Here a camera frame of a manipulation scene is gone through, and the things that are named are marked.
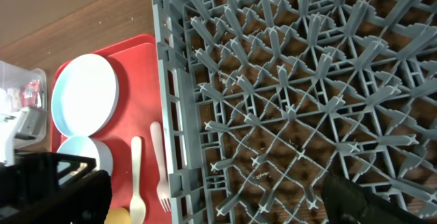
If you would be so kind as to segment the light blue bowl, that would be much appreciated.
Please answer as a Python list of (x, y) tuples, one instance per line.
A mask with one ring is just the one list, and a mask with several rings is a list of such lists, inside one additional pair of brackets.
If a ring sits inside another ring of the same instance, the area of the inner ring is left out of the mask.
[(113, 156), (109, 147), (89, 137), (70, 137), (57, 149), (57, 153), (94, 158), (96, 170), (105, 170), (110, 176), (113, 173)]

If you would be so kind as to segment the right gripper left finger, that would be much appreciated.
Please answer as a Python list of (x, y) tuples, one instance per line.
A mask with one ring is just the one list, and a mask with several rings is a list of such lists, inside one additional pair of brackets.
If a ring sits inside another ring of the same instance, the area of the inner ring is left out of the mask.
[(112, 200), (103, 170), (29, 203), (16, 178), (1, 176), (1, 223), (104, 223)]

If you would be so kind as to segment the yellow cup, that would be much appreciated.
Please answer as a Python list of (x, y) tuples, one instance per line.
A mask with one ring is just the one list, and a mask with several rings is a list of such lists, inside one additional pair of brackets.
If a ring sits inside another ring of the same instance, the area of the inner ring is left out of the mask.
[(131, 224), (130, 213), (125, 208), (110, 208), (104, 224)]

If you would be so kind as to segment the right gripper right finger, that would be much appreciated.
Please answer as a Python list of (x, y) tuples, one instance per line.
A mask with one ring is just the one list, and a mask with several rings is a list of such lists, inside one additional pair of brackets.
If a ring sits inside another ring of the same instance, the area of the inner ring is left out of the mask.
[(330, 224), (417, 224), (426, 220), (401, 209), (358, 184), (328, 173), (322, 201)]

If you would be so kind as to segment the red snack wrapper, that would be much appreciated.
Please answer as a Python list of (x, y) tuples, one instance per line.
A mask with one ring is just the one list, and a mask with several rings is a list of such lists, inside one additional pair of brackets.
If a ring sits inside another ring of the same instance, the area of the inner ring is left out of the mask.
[(23, 107), (42, 108), (42, 88), (40, 80), (32, 80), (20, 91), (20, 101)]

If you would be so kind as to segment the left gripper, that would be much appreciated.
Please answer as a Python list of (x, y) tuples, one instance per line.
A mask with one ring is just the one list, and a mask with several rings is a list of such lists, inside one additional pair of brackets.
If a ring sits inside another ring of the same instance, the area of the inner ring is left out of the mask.
[(1, 176), (20, 181), (29, 203), (43, 194), (55, 193), (95, 172), (96, 160), (52, 152), (20, 153), (12, 166), (1, 164)]

